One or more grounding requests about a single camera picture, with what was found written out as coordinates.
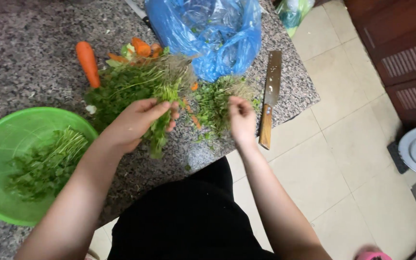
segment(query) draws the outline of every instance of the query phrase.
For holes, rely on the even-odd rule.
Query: person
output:
[[[130,104],[91,144],[15,259],[84,259],[120,159],[169,109],[177,119],[177,103],[146,99]],[[259,151],[250,103],[230,97],[229,114],[232,137],[274,253],[261,249],[248,216],[234,202],[224,157],[184,180],[156,187],[125,210],[113,227],[108,260],[331,259]],[[172,120],[167,130],[175,125]]]

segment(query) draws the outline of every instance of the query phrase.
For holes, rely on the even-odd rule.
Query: countertop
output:
[[[260,3],[267,12],[262,18],[262,48],[246,77],[262,89],[269,50],[282,50],[280,99],[273,118],[277,126],[317,103],[319,96],[272,4]],[[156,42],[121,0],[0,0],[0,119],[34,106],[59,107],[88,119],[83,101],[88,83],[76,60],[75,44],[88,41],[102,68],[107,52],[119,51],[131,37]],[[180,180],[234,150],[228,136],[213,141],[211,150],[205,142],[193,142],[198,134],[182,119],[169,134],[161,160],[150,159],[145,146],[125,156],[99,224],[119,216],[151,188]],[[184,169],[187,164],[190,172]],[[30,231],[0,221],[0,259],[11,259]]]

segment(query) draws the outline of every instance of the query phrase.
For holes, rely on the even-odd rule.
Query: kitchen knife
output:
[[[146,12],[140,9],[139,6],[137,6],[137,4],[134,3],[133,0],[124,0],[124,1],[133,9],[136,15],[139,16],[142,19],[142,21],[144,21],[147,27],[149,27],[153,31],[152,26],[150,25],[149,17],[147,16]]]
[[[269,51],[266,84],[264,86],[263,115],[259,128],[259,144],[270,149],[270,131],[272,129],[272,109],[279,99],[280,74],[282,72],[282,51]]]

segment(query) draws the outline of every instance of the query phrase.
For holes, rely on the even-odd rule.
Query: green bowl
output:
[[[54,201],[54,195],[39,202],[23,202],[7,193],[5,180],[7,175],[15,172],[8,162],[31,147],[48,144],[54,130],[69,126],[83,133],[90,142],[98,136],[84,118],[59,108],[28,108],[0,120],[0,220],[21,226],[35,226],[41,220]]]

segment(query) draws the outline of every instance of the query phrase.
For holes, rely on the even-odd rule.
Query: white floor tile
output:
[[[240,157],[239,151],[234,150],[226,155],[229,167],[231,168],[232,181],[236,182],[245,177],[245,167],[243,166],[242,157]]]
[[[340,40],[322,6],[312,9],[292,38],[303,61],[307,61],[338,45]]]
[[[311,223],[334,260],[353,259],[365,244],[375,244],[352,195],[346,196]]]
[[[322,133],[351,191],[392,162],[383,131],[369,105],[324,129]]]
[[[304,65],[321,98],[311,107],[321,129],[368,103],[342,46],[304,62]]]
[[[248,215],[251,229],[253,229],[253,234],[261,247],[272,252],[266,231],[264,231],[263,223],[261,222],[258,209],[256,208],[253,194],[251,193],[250,184],[248,183],[248,179],[246,177],[234,183],[234,200],[240,208],[242,208],[246,215]]]
[[[409,169],[407,172],[402,174],[407,185],[411,188],[416,183],[416,172],[412,169]]]
[[[270,165],[308,221],[350,193],[322,133],[277,157]]]
[[[94,232],[89,248],[99,256],[100,260],[107,259],[112,248],[112,242],[103,227]]]
[[[341,43],[358,37],[343,0],[332,0],[323,6]]]
[[[390,165],[353,192],[377,245],[392,259],[416,249],[416,201],[405,180]]]
[[[112,241],[112,229],[118,221],[118,217],[103,226],[105,232],[107,233],[108,238]]]
[[[378,72],[368,57],[364,46],[359,38],[352,39],[343,44],[346,55],[354,68],[357,78],[360,80],[361,88],[369,101],[385,93]]]
[[[389,144],[394,141],[397,131],[401,129],[401,120],[399,119],[399,116],[397,116],[396,110],[394,109],[394,106],[392,106],[388,94],[383,94],[370,102],[370,105],[381,125],[384,137],[386,138],[386,144]]]
[[[319,132],[319,124],[308,108],[292,120],[273,128],[270,150],[261,149],[261,152],[270,162]]]

